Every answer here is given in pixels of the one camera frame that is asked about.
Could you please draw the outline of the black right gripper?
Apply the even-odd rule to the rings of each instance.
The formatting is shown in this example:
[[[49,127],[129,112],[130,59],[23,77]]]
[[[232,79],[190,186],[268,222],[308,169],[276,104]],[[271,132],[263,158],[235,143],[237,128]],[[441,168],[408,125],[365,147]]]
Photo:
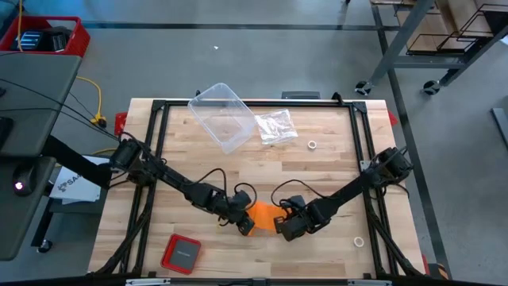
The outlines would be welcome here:
[[[313,234],[318,231],[318,225],[309,211],[297,211],[289,217],[274,217],[276,232],[282,234],[287,242],[300,238],[303,234]]]

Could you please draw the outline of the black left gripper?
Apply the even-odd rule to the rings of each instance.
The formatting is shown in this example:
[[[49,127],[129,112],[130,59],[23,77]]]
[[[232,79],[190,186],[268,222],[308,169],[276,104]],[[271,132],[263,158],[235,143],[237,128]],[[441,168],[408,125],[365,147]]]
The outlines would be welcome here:
[[[229,220],[231,223],[236,223],[237,229],[243,236],[248,236],[255,225],[254,221],[247,216],[246,210],[238,210],[230,202],[226,203],[224,199],[217,201],[214,206],[214,213]]]

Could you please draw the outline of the orange elastic bandage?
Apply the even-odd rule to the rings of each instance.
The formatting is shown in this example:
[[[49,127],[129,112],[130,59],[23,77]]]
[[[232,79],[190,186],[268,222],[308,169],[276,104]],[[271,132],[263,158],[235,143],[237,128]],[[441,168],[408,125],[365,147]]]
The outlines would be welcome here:
[[[274,219],[287,216],[281,207],[263,201],[257,201],[247,213],[254,222],[254,227],[248,233],[249,237],[276,235]]]

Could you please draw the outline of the clear plastic bag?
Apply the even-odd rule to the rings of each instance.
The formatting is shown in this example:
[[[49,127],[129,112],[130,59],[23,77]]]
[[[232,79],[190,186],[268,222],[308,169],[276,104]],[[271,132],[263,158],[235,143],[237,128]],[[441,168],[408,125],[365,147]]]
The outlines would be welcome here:
[[[256,115],[256,123],[263,145],[290,141],[298,136],[288,109]]]

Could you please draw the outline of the clear plastic container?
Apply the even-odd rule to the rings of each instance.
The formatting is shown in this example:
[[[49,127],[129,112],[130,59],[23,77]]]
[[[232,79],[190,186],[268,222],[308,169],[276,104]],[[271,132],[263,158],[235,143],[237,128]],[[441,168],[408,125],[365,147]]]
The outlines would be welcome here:
[[[225,83],[199,93],[187,107],[225,154],[243,145],[256,127],[254,113]]]

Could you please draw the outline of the orange black striped block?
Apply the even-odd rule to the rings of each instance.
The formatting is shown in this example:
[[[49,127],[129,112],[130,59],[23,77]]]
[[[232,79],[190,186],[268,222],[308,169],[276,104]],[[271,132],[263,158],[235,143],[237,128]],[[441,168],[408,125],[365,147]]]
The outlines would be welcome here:
[[[447,269],[439,263],[429,263],[429,275],[434,279],[448,280],[449,274]]]

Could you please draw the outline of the white printed paper sheet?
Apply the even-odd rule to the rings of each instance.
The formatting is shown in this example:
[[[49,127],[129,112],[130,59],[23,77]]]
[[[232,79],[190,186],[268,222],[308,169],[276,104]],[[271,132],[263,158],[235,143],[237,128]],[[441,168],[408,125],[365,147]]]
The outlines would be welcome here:
[[[101,188],[84,179],[80,174],[61,167],[49,197],[60,199],[63,205],[71,203],[94,203],[100,199]]]

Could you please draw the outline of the black desk support bar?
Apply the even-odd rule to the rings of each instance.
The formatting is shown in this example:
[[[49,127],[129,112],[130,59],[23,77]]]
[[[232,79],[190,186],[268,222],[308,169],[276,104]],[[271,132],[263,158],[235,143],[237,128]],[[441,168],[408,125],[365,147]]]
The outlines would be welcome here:
[[[110,187],[112,172],[108,164],[97,165],[89,161],[52,135],[48,136],[41,154],[55,158],[57,163],[99,187],[105,189]]]

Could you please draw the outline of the grey metal wheeled cart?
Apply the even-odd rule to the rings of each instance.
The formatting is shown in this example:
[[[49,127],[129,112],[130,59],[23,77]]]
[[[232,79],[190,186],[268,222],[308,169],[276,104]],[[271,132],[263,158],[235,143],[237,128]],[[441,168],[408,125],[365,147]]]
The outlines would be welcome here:
[[[398,21],[398,25],[394,27],[397,34],[393,41],[383,48],[383,57],[371,77],[356,84],[356,93],[368,95],[377,82],[392,69],[444,69],[446,73],[441,79],[429,80],[423,85],[423,93],[435,95],[472,66],[495,42],[508,35],[508,12],[488,12],[487,23],[494,29],[494,36],[476,41],[466,52],[409,54],[406,43],[433,4],[434,0],[371,0],[379,37],[384,37],[389,29],[382,23],[378,11],[381,5],[393,6],[394,17]]]

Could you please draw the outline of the black computer mouse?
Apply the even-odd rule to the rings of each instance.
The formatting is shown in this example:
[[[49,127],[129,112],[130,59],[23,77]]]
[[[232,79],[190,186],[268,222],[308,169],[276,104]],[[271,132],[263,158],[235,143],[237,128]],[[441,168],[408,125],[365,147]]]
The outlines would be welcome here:
[[[21,164],[13,172],[13,191],[18,196],[31,195],[37,186],[37,172],[31,164]]]

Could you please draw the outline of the grey workstation desk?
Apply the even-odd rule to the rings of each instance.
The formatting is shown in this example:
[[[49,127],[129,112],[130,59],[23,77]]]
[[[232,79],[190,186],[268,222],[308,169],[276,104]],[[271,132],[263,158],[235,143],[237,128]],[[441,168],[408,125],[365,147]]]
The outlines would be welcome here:
[[[82,62],[79,56],[35,53],[0,55],[0,118],[13,121],[0,137],[0,261],[13,260],[25,239],[56,163],[41,151]],[[28,196],[13,191],[13,172],[31,164],[37,186]]]

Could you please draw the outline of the red plastic basket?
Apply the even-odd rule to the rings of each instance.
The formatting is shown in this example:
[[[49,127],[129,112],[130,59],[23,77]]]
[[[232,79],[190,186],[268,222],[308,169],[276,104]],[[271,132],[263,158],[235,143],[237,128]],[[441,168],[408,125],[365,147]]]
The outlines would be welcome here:
[[[21,51],[23,53],[52,55],[62,54],[84,57],[90,42],[90,35],[84,28],[79,17],[22,16],[19,18],[19,16],[16,16],[0,40],[0,51],[19,52],[17,39],[24,31],[43,31],[44,29],[56,26],[64,26],[71,30],[70,40],[67,43],[67,47],[63,51],[45,52],[41,50],[41,45],[35,51]]]

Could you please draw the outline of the wooden box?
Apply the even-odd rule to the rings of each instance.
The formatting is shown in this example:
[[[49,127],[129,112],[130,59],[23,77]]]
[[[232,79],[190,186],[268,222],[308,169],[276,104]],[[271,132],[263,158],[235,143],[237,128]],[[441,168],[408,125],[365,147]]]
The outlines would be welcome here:
[[[488,12],[508,12],[508,0],[434,0],[407,41],[407,52],[466,52],[476,41],[494,36]]]

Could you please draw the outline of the blue striped device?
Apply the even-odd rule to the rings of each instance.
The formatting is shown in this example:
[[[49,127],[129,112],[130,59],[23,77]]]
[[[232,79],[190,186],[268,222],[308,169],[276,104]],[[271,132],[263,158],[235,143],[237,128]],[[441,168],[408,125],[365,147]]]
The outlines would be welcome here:
[[[42,31],[24,31],[17,39],[18,48],[23,51],[35,51],[40,47],[43,36]]]

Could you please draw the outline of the dark grey bracket plate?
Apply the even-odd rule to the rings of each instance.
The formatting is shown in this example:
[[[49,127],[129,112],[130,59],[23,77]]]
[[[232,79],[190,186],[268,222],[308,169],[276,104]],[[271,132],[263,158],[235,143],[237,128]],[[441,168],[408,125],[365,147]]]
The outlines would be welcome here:
[[[319,91],[283,91],[281,99],[320,99]]]

